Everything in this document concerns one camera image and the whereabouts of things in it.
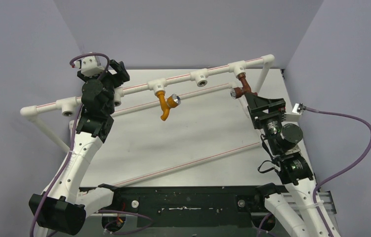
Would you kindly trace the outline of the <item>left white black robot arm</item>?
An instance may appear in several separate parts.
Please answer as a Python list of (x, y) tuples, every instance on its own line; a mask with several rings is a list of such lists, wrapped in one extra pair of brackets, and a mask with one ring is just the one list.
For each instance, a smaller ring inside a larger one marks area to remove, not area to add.
[(116, 91), (130, 80), (124, 62), (107, 59), (102, 66), (101, 57), (101, 53), (87, 53), (70, 60), (83, 81), (82, 96), (61, 105), (63, 115), (76, 116), (71, 143), (53, 179), (41, 194), (33, 194), (29, 200), (32, 237), (37, 235), (36, 227), (76, 235), (90, 214), (103, 207), (110, 212), (121, 208), (122, 198), (110, 185), (80, 193), (86, 171), (113, 126), (112, 114), (121, 103)]

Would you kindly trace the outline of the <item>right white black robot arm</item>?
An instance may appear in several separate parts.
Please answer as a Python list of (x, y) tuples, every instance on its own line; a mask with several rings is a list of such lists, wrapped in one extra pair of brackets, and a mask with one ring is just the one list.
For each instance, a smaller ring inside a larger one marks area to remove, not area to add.
[(320, 199), (313, 171), (298, 150), (298, 143), (303, 139), (301, 128), (283, 123), (285, 100), (260, 97), (254, 92), (245, 93), (244, 97), (253, 127), (262, 132), (261, 144), (270, 157), (272, 170), (298, 210), (290, 206), (273, 183), (257, 188), (254, 206), (261, 211), (268, 210), (292, 237), (340, 236)]

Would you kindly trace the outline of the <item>red-brown water faucet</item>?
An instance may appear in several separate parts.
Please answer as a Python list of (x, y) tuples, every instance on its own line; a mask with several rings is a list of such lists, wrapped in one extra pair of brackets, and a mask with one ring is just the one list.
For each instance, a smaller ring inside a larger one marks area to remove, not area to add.
[(246, 73), (238, 74), (237, 79), (241, 82), (242, 87), (234, 86), (231, 88), (230, 95), (233, 99), (239, 99), (246, 94), (252, 94), (255, 96), (258, 95), (257, 92), (252, 91), (249, 83), (247, 82)]

